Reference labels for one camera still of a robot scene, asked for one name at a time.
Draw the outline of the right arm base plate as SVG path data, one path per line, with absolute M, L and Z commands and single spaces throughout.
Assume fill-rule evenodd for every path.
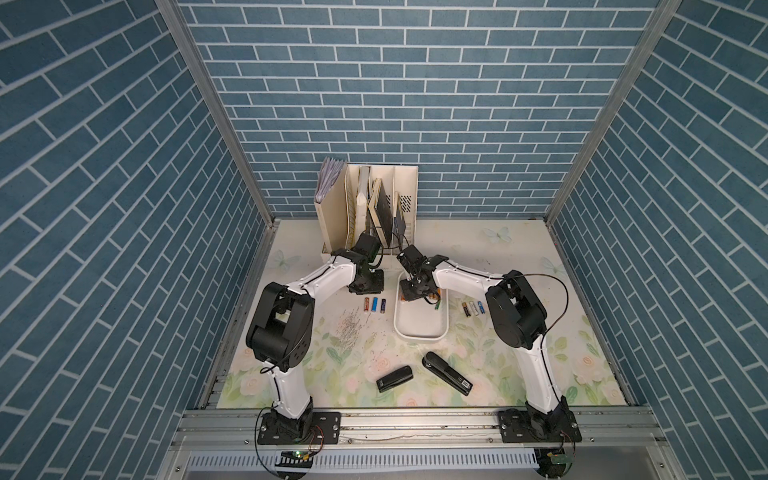
M 509 408 L 498 413 L 504 443 L 579 443 L 583 437 L 570 410 L 550 414 Z

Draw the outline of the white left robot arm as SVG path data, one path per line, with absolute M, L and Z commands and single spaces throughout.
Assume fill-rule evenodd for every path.
M 350 249 L 338 249 L 328 261 L 298 280 L 271 282 L 262 290 L 245 343 L 271 377 L 272 411 L 281 420 L 300 423 L 312 414 L 301 363 L 311 345 L 315 309 L 340 290 L 355 295 L 383 291 L 383 246 L 363 233 Z

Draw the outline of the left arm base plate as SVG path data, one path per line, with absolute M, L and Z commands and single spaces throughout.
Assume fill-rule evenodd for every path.
M 336 445 L 342 415 L 338 411 L 313 411 L 298 419 L 289 419 L 274 409 L 263 414 L 257 428 L 256 443 L 261 445 L 308 444 L 310 440 Z

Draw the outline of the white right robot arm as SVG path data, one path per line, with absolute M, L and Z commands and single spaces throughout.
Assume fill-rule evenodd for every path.
M 497 337 L 514 350 L 526 389 L 526 406 L 549 422 L 565 416 L 567 400 L 551 373 L 545 347 L 547 311 L 524 273 L 482 272 L 444 255 L 427 257 L 414 245 L 401 251 L 397 260 L 407 273 L 400 282 L 407 301 L 426 300 L 440 290 L 481 300 Z

